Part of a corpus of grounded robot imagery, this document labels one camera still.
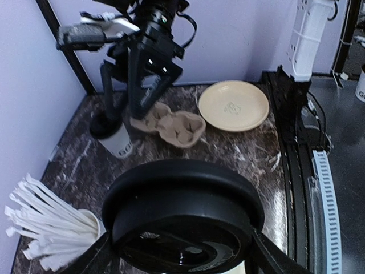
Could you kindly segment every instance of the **plate rim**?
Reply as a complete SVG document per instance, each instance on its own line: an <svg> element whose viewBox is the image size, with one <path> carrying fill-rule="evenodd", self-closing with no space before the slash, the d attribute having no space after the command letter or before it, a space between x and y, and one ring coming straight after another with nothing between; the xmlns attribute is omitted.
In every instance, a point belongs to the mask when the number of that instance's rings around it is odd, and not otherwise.
<svg viewBox="0 0 365 274"><path fill-rule="evenodd" d="M217 124L215 124L214 122L207 120L207 118L204 117L204 114L201 111L201 99L202 99L203 95L206 92L209 92L210 89L212 89L212 88L214 88L214 87L216 87L220 84L228 84L228 83L240 83L240 84L246 84L246 85L249 85L249 86L253 86L255 89L259 90L262 93L262 95L266 99L265 102L267 103L267 109L266 109L265 114L262 116L262 119L260 119L257 123L252 124L249 127L240 127L240 128L238 128L238 127L221 127L221 126L218 126ZM269 99L267 98L265 93L262 90L260 90L257 86L255 86L254 84L251 84L251 83L245 82L245 81L240 81L240 80L227 80L227 81L222 81L222 82L215 83L215 84L209 86L206 90L204 90L202 92L202 94L200 95L200 97L199 97L198 109L199 109L200 115L204 118L204 120L207 123L211 124L213 127L217 128L219 130L224 130L224 131L228 131L228 132L245 132L245 131L249 131L249 130L252 130L252 129L260 126L267 119L267 117L269 116L269 113L270 113L270 103L269 103Z"/></svg>

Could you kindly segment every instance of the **gray floor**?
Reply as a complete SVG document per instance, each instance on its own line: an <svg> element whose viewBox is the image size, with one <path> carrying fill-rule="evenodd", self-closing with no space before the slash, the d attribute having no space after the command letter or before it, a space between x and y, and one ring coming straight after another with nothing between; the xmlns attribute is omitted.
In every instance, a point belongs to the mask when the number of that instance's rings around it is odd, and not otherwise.
<svg viewBox="0 0 365 274"><path fill-rule="evenodd" d="M365 273L365 103L355 95L357 82L314 78L311 92L327 116L334 144L329 159L339 209L343 273Z"/></svg>

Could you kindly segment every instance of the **black lid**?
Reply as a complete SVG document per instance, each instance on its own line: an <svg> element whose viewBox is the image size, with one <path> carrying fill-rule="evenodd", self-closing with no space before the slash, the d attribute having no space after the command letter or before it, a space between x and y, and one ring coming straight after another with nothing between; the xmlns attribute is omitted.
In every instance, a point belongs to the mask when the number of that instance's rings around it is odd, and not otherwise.
<svg viewBox="0 0 365 274"><path fill-rule="evenodd" d="M107 118L105 111L97 114L90 123L90 134L94 139L108 139L115 134L123 124L120 117L118 120L110 120Z"/></svg>

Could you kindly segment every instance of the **dark marble countertop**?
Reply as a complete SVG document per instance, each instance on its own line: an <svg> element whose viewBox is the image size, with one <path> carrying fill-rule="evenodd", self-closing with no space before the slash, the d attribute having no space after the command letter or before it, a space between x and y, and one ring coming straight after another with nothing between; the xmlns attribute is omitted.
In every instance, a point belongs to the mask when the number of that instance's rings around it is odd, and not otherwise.
<svg viewBox="0 0 365 274"><path fill-rule="evenodd" d="M161 99L172 111L198 113L197 102L207 86L172 87ZM267 94L266 86L259 88ZM279 141L274 115L259 127L229 133L207 125L206 132L192 148L182 150L164 142L158 135L131 133L133 153L124 160L112 156L91 138L88 126L92 116L103 107L100 95L88 96L80 105L62 136L42 182L73 207L85 208L100 218L108 187L126 170L160 159L187 158L215 162L237 171L258 190L265 210L263 232L287 252L287 209L285 182L279 156ZM14 274L52 273L44 271L37 260L28 261L22 250L28 239L21 238L15 255ZM140 273L121 263L121 273Z"/></svg>

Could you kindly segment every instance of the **wall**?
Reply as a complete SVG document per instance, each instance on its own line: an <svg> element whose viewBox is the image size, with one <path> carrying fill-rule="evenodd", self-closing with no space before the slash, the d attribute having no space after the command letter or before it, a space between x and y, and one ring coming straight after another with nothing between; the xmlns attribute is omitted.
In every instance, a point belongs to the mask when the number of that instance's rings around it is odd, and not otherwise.
<svg viewBox="0 0 365 274"><path fill-rule="evenodd" d="M50 0L63 25L79 22L79 12L116 11L91 0ZM339 1L337 19L326 26L315 72L329 73L338 47L346 1ZM198 23L198 33L177 61L184 69L178 83L204 83L227 79L258 81L262 70L276 70L291 37L297 0L190 0L186 13ZM190 24L176 18L173 34L177 42L189 39ZM102 90L99 66L106 48L78 56L98 91Z"/></svg>
<svg viewBox="0 0 365 274"><path fill-rule="evenodd" d="M3 214L28 172L39 179L85 92L35 1L0 1L0 273L10 273L18 238Z"/></svg>

